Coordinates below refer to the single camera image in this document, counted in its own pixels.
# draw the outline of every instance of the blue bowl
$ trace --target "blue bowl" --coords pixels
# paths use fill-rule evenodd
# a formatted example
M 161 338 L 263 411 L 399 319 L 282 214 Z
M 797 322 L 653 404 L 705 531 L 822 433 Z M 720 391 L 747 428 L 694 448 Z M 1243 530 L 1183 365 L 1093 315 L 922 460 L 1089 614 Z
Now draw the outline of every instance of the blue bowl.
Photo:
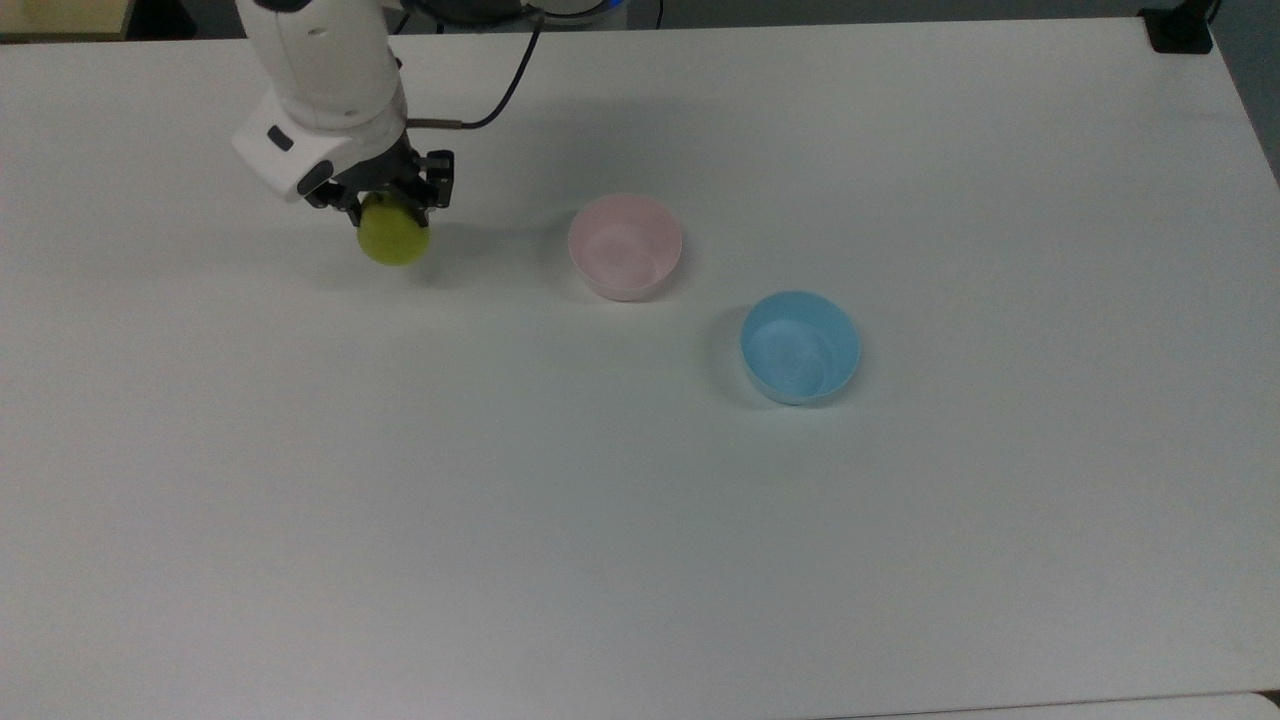
M 812 292 L 780 292 L 756 302 L 742 323 L 741 343 L 755 388 L 785 405 L 836 392 L 861 355 L 849 315 Z

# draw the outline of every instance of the pink bowl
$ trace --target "pink bowl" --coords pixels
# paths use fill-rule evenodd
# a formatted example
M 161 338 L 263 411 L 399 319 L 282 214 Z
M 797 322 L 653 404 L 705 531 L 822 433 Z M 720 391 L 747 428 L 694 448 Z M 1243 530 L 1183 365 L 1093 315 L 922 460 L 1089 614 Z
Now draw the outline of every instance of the pink bowl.
M 609 300 L 652 295 L 680 260 L 680 223 L 644 195 L 605 195 L 573 218 L 568 254 L 586 284 Z

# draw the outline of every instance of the green ball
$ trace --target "green ball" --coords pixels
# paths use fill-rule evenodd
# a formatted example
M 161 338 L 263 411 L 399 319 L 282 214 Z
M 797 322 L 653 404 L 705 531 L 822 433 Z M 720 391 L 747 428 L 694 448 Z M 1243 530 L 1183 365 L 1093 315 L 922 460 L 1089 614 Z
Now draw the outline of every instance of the green ball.
M 370 192 L 361 206 L 356 240 L 365 255 L 383 265 L 408 265 L 426 252 L 431 240 L 399 200 L 385 192 Z

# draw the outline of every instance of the table surface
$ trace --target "table surface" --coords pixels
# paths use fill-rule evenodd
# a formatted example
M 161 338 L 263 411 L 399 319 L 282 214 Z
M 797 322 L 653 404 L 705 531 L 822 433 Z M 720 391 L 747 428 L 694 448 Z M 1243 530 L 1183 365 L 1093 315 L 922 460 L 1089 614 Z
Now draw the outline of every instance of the table surface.
M 480 117 L 525 40 L 396 38 Z M 415 266 L 243 41 L 0 47 L 0 715 L 801 719 L 1280 685 L 1280 191 L 1135 19 L 544 37 Z M 140 77 L 150 78 L 146 85 Z M 686 231 L 652 302 L 564 251 Z M 746 309 L 865 355 L 774 406 Z
M 0 0 L 4 40 L 123 40 L 133 0 Z

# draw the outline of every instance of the bowl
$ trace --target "bowl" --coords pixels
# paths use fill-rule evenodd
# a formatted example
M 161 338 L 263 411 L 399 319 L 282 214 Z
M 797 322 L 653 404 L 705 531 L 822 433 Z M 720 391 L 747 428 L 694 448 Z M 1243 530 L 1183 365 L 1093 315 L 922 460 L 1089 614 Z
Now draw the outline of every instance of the bowl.
M 588 287 L 617 301 L 652 296 L 676 269 L 680 222 L 644 195 L 605 195 L 584 208 L 568 229 L 568 254 Z
M 742 359 L 762 395 L 785 405 L 822 400 L 858 368 L 858 331 L 835 302 L 813 292 L 780 292 L 742 322 Z

